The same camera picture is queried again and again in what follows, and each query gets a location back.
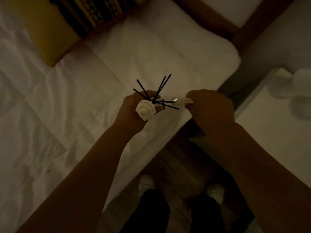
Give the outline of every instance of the white rose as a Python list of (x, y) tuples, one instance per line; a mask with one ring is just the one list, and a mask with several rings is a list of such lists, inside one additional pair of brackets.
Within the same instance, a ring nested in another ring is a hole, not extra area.
[(156, 107), (151, 101), (141, 100), (135, 110), (144, 120), (150, 120), (156, 113)]

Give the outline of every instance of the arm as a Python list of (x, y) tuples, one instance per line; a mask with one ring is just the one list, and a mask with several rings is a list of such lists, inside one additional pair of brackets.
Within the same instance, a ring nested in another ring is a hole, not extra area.
[(191, 91), (186, 105), (219, 153), (264, 232), (311, 232), (311, 189), (234, 122), (231, 100), (216, 91)]
[[(151, 97), (156, 94), (153, 91), (147, 93)], [(18, 233), (94, 231), (122, 151), (146, 124), (135, 112), (141, 99), (138, 93), (124, 99), (114, 124), (18, 229)]]

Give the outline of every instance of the person's left arm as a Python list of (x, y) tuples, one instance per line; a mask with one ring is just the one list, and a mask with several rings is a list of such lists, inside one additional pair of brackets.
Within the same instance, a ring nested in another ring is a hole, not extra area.
[[(147, 93), (150, 97), (156, 94), (154, 91)], [(122, 151), (147, 123), (135, 112), (142, 99), (138, 93), (124, 99), (113, 125), (17, 230), (18, 233), (94, 231)]]

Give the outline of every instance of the hand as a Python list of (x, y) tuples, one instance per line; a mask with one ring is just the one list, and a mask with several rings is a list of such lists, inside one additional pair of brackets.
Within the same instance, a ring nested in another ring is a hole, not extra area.
[(185, 107), (207, 135), (234, 123), (234, 106), (225, 95), (202, 89), (189, 91), (186, 97), (190, 98), (193, 104), (186, 104)]
[[(147, 91), (147, 93), (151, 98), (156, 95), (155, 91)], [(124, 98), (123, 104), (113, 124), (113, 126), (124, 130), (131, 137), (142, 131), (147, 123), (147, 121), (143, 121), (143, 119), (135, 111), (138, 103), (141, 100), (144, 100), (144, 98), (138, 93), (134, 93)], [(155, 110), (158, 113), (162, 111), (163, 108), (158, 106)]]

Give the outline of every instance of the forearm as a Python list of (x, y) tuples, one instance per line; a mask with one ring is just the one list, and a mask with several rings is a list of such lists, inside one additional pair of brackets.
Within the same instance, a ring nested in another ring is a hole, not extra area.
[(93, 232), (132, 134), (112, 126), (18, 232)]
[(311, 190), (238, 124), (211, 137), (264, 232), (311, 232)]

